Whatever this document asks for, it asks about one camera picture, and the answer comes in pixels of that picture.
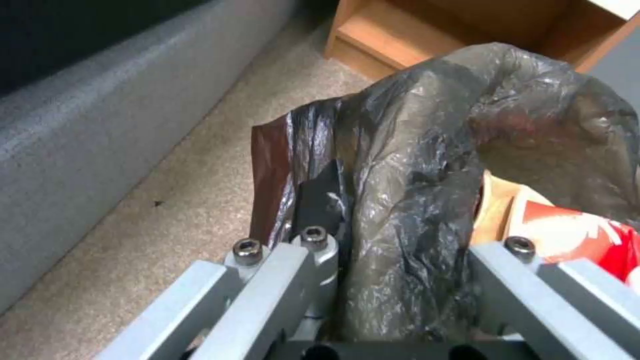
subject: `screw head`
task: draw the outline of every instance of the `screw head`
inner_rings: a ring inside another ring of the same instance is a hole
[[[504,247],[523,263],[529,263],[536,255],[536,245],[523,236],[509,236],[504,239]]]
[[[326,230],[322,226],[308,226],[300,233],[302,246],[311,251],[320,251],[326,248]]]
[[[251,238],[236,241],[233,247],[236,263],[244,266],[255,265],[262,260],[262,244]]]

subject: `plastic bag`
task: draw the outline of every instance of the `plastic bag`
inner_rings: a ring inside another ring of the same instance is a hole
[[[639,220],[638,124],[610,88],[504,44],[420,63],[252,133],[251,236],[291,236],[296,189],[339,160],[352,236],[342,340],[464,339],[478,316],[467,248],[483,170],[553,203]]]

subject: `gray wall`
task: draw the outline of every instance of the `gray wall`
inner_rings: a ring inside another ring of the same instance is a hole
[[[0,99],[0,313],[203,118],[295,2],[211,1]]]
[[[640,110],[640,29],[616,46],[592,70],[591,75],[607,83],[618,95]]]

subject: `beige carpet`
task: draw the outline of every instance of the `beige carpet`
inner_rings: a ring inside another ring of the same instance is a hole
[[[194,260],[219,261],[248,234],[250,127],[369,84],[322,58],[328,25],[317,16],[287,25],[173,152],[0,318],[0,359],[93,357]]]

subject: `wooden cabinet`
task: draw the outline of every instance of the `wooden cabinet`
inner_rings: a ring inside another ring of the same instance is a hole
[[[640,0],[341,0],[325,55],[379,79],[498,41],[587,72],[640,24],[638,9]]]

